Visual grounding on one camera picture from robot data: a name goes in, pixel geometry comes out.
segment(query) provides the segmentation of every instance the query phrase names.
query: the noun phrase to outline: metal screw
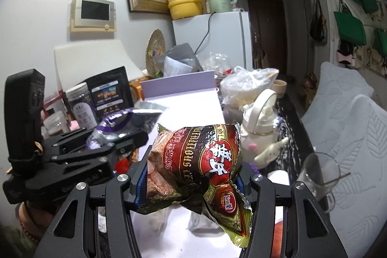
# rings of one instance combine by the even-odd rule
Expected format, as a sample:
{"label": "metal screw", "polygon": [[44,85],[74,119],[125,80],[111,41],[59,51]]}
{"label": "metal screw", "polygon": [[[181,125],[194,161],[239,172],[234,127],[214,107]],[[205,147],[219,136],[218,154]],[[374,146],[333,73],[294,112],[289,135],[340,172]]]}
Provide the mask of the metal screw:
{"label": "metal screw", "polygon": [[80,183],[77,184],[76,188],[77,188],[78,190],[83,190],[83,189],[86,188],[86,183],[80,182]]}
{"label": "metal screw", "polygon": [[302,189],[305,188],[305,184],[304,184],[303,182],[296,182],[296,183],[294,184],[294,186],[295,186],[297,189],[300,189],[300,190],[302,190]]}
{"label": "metal screw", "polygon": [[264,176],[262,174],[254,174],[253,175],[253,180],[256,182],[260,182],[263,179],[264,179]]}
{"label": "metal screw", "polygon": [[128,176],[126,174],[121,174],[121,175],[118,175],[117,179],[120,182],[125,182],[128,179]]}

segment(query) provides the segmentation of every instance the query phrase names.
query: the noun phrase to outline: white table surface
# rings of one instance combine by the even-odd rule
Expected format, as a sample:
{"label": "white table surface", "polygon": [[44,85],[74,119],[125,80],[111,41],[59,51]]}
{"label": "white table surface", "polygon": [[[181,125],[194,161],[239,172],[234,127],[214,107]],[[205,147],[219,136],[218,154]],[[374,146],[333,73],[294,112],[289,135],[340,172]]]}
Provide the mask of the white table surface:
{"label": "white table surface", "polygon": [[[158,122],[172,131],[182,127],[224,123],[215,89],[150,98],[147,101],[168,107]],[[157,126],[149,134],[146,146],[140,148],[140,158],[156,136]],[[159,233],[152,230],[152,214],[132,212],[136,239],[143,258],[239,257],[241,249],[231,242],[227,234],[221,232],[214,234],[214,237],[198,237],[187,230],[190,214],[191,211],[182,206],[171,206],[167,224]]]}

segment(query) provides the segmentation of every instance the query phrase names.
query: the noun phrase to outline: yellow saucepan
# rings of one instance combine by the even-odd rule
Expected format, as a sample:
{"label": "yellow saucepan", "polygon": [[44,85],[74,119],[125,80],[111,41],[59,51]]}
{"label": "yellow saucepan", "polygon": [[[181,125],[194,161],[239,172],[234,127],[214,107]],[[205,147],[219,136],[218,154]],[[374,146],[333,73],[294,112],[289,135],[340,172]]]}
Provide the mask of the yellow saucepan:
{"label": "yellow saucepan", "polygon": [[202,0],[168,0],[168,8],[173,20],[202,14]]}

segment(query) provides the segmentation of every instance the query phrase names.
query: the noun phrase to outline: clear drinking glass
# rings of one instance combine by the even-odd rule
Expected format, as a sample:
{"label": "clear drinking glass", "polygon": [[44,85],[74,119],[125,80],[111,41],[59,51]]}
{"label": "clear drinking glass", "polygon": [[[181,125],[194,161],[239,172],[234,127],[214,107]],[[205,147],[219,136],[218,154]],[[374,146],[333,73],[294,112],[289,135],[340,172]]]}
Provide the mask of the clear drinking glass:
{"label": "clear drinking glass", "polygon": [[309,188],[317,201],[326,196],[328,201],[326,213],[332,211],[335,206],[332,189],[340,180],[340,166],[334,158],[317,152],[308,155],[297,180]]}

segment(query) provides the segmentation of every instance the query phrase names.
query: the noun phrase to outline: refrigerator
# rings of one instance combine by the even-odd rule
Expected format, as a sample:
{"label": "refrigerator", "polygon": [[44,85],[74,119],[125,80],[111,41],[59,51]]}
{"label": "refrigerator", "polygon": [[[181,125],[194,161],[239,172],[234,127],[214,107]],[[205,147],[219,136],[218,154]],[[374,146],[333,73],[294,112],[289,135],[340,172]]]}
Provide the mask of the refrigerator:
{"label": "refrigerator", "polygon": [[[176,45],[188,43],[195,52],[208,32],[208,15],[173,21]],[[225,54],[232,67],[253,70],[252,38],[248,12],[215,13],[210,20],[209,33],[197,56],[209,57],[210,52]]]}

